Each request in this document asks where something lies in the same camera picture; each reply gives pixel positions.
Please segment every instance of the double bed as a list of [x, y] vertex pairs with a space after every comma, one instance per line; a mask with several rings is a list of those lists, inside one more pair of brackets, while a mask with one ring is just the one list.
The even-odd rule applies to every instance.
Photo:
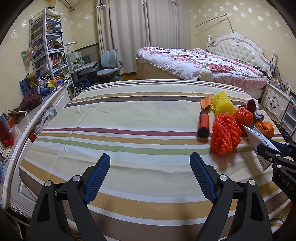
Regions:
[[[194, 240], [212, 207], [189, 165], [190, 154], [197, 151], [219, 174], [257, 182], [274, 232], [283, 223], [278, 214], [290, 201], [272, 182], [272, 167], [262, 171], [249, 138], [243, 136], [236, 151], [225, 156], [211, 152], [212, 133], [208, 139], [197, 138], [200, 100], [220, 91], [236, 107], [250, 97], [235, 86], [195, 80], [132, 80], [88, 88], [65, 106], [19, 160], [15, 172], [32, 200], [20, 212], [31, 218], [33, 200], [45, 181], [68, 181], [107, 153], [110, 170], [88, 205], [106, 239]], [[214, 112], [209, 116], [212, 130]], [[284, 142], [275, 126], [274, 130], [273, 139]], [[221, 238], [227, 236], [235, 206], [234, 200]], [[68, 202], [64, 207], [72, 232], [79, 236]]]
[[210, 81], [239, 87], [252, 97], [260, 98], [268, 78], [270, 60], [254, 42], [238, 32], [212, 42], [202, 49], [162, 49], [144, 47], [136, 53], [137, 76], [140, 79], [197, 80], [202, 70], [210, 70]]

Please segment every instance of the floral bedspread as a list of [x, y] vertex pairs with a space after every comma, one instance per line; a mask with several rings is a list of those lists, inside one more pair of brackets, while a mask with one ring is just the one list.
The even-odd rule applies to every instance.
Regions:
[[163, 49], [144, 47], [136, 57], [183, 80], [197, 80], [202, 69], [213, 72], [213, 82], [234, 85], [246, 92], [263, 88], [268, 79], [255, 68], [202, 49]]

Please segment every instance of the carved bed frame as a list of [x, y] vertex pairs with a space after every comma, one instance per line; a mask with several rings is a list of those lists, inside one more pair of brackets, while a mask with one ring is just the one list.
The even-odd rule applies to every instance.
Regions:
[[[271, 61], [263, 54], [263, 50], [253, 41], [243, 36], [239, 32], [234, 32], [223, 37], [217, 38], [212, 43], [211, 35], [208, 36], [207, 50], [211, 53], [224, 56], [235, 61], [250, 66], [259, 66], [270, 75]], [[276, 52], [272, 52], [273, 60], [276, 58]]]

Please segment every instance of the beige curtain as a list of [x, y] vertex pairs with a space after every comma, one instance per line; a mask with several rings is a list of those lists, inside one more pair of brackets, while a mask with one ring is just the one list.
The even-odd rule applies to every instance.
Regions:
[[[99, 4], [100, 0], [96, 0], [96, 5], [98, 6]], [[109, 1], [104, 1], [104, 4], [107, 4], [107, 7], [96, 9], [100, 56], [103, 52], [114, 49], [110, 23], [110, 3]]]
[[97, 9], [100, 55], [108, 50], [117, 50], [117, 61], [122, 61], [122, 73], [136, 71], [135, 53], [150, 46], [146, 35], [143, 0], [97, 0], [106, 7]]
[[150, 45], [190, 49], [190, 0], [146, 0]]
[[117, 50], [122, 73], [136, 71], [135, 53], [145, 46], [189, 49], [190, 0], [97, 0], [100, 55]]

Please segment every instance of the white ball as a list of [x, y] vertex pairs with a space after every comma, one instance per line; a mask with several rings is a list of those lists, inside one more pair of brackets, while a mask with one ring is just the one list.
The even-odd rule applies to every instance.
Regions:
[[213, 72], [209, 69], [202, 69], [200, 71], [200, 80], [201, 81], [207, 81], [207, 82], [213, 82]]

